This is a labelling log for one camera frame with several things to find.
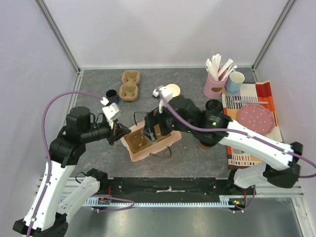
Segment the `brown paper cup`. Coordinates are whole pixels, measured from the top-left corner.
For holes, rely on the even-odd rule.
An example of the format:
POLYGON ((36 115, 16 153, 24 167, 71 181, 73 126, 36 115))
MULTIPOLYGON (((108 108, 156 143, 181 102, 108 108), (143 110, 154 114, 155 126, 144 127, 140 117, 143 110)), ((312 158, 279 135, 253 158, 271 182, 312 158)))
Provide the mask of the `brown paper cup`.
POLYGON ((176 84, 168 84, 166 87, 172 92, 173 98, 179 96, 181 93, 180 87, 176 84))
POLYGON ((214 147, 215 144, 214 143, 211 143, 211 144, 208 144, 208 143, 204 143, 202 141, 199 140, 199 147, 204 150, 204 151, 207 151, 209 149, 211 149, 212 147, 214 147))
POLYGON ((205 104, 206 114, 207 115, 217 115, 223 113, 222 102, 217 99, 210 99, 205 104))

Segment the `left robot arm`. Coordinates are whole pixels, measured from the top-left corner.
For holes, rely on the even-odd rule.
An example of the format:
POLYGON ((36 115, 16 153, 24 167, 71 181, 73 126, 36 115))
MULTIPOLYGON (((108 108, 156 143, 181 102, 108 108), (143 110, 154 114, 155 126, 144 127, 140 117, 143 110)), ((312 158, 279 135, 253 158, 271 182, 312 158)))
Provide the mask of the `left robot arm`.
POLYGON ((112 145, 130 133, 130 129, 118 122, 121 111, 116 103, 107 104, 102 111, 101 122, 91 118, 87 107, 74 107, 67 114, 66 125, 48 148, 44 180, 36 198, 28 214, 15 221, 14 231, 28 237, 63 237, 87 199, 108 190, 107 173, 93 168, 66 199, 60 200, 87 143, 106 139, 112 145))

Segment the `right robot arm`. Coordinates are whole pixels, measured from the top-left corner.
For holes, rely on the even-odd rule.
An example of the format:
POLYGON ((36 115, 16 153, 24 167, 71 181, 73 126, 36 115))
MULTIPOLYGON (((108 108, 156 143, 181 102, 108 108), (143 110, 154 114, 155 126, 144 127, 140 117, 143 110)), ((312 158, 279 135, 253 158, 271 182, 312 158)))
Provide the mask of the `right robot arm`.
POLYGON ((142 135, 152 142, 172 131, 190 133, 206 147, 221 144, 237 148, 261 160, 261 163, 231 171, 226 182, 227 191, 238 194, 253 185, 270 183, 280 188, 292 188, 300 176, 300 165, 295 154, 302 144, 273 141, 242 126, 222 112, 200 110, 191 99, 177 96, 168 103, 160 100, 159 107, 145 115, 142 135))

